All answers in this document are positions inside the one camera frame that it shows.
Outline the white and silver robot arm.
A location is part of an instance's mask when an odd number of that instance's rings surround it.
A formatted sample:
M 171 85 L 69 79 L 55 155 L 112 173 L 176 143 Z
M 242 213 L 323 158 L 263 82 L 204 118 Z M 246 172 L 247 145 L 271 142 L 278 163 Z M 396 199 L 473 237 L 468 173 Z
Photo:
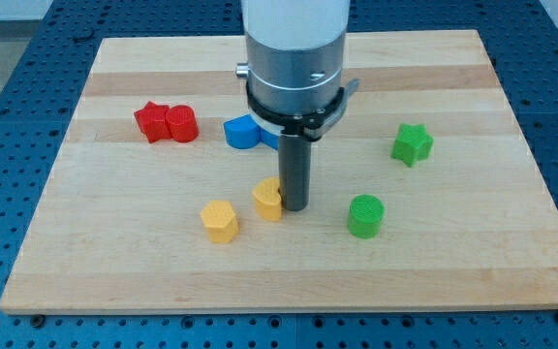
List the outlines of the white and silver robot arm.
M 349 0 L 243 0 L 248 89 L 265 109 L 308 114 L 340 89 Z

